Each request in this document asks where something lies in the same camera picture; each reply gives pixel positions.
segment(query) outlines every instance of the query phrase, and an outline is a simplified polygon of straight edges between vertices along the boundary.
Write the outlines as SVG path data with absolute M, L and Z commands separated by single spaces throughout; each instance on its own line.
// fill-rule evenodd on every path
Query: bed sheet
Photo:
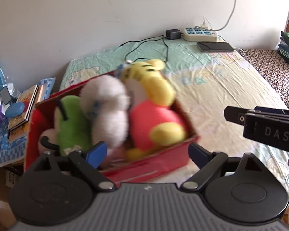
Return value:
M 223 117 L 228 105 L 286 109 L 274 89 L 237 52 L 205 54 L 199 51 L 196 42 L 183 39 L 167 40 L 166 44 L 169 61 L 163 73 L 176 88 L 177 99 L 200 134 L 199 144 L 209 151 L 221 150 L 235 157 L 245 152 L 254 153 L 289 192 L 289 153 L 245 139 L 243 127 L 227 122 Z M 137 45 L 129 43 L 71 61 L 60 89 L 116 69 L 124 62 L 125 54 Z M 147 42 L 131 53 L 129 59 L 164 60 L 165 54 L 162 41 Z M 197 166 L 190 162 L 155 181 L 181 183 L 197 170 Z

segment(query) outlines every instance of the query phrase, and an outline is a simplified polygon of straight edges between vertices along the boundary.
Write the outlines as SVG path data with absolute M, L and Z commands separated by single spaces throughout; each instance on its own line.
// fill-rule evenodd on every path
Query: black power adapter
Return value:
M 175 40 L 175 39 L 180 39 L 181 38 L 181 31 L 178 29 L 169 29 L 166 30 L 166 38 L 169 40 Z

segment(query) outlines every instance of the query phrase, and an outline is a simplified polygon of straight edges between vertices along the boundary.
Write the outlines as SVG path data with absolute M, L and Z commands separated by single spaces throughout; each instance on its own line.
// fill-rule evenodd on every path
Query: book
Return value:
M 38 91 L 36 92 L 34 105 L 38 102 L 41 102 L 43 98 L 43 85 L 38 87 Z M 26 136 L 29 132 L 29 122 L 26 122 L 23 125 L 18 126 L 17 128 L 10 131 L 8 142 L 11 143 L 19 138 Z
M 22 94 L 17 98 L 17 102 L 23 102 L 25 104 L 25 108 L 19 116 L 13 117 L 9 120 L 8 130 L 13 130 L 29 120 L 37 90 L 38 86 L 34 85 L 26 91 L 22 92 Z

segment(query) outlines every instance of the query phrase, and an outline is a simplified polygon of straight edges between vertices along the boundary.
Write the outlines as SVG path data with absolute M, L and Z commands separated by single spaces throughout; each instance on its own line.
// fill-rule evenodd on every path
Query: black circular disc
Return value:
M 16 218 L 27 224 L 61 224 L 82 214 L 92 202 L 90 187 L 76 177 L 43 171 L 24 184 L 15 185 L 9 204 Z
M 286 208 L 288 194 L 276 178 L 226 176 L 205 189 L 208 204 L 221 216 L 244 223 L 261 223 L 277 218 Z

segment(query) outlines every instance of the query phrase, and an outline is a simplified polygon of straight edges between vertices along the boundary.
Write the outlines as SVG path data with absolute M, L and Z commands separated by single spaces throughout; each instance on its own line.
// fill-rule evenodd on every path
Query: wall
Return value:
M 225 24 L 234 0 L 0 0 L 0 64 L 19 89 L 62 74 L 68 61 L 166 29 Z M 233 46 L 273 49 L 289 0 L 238 0 L 220 32 Z

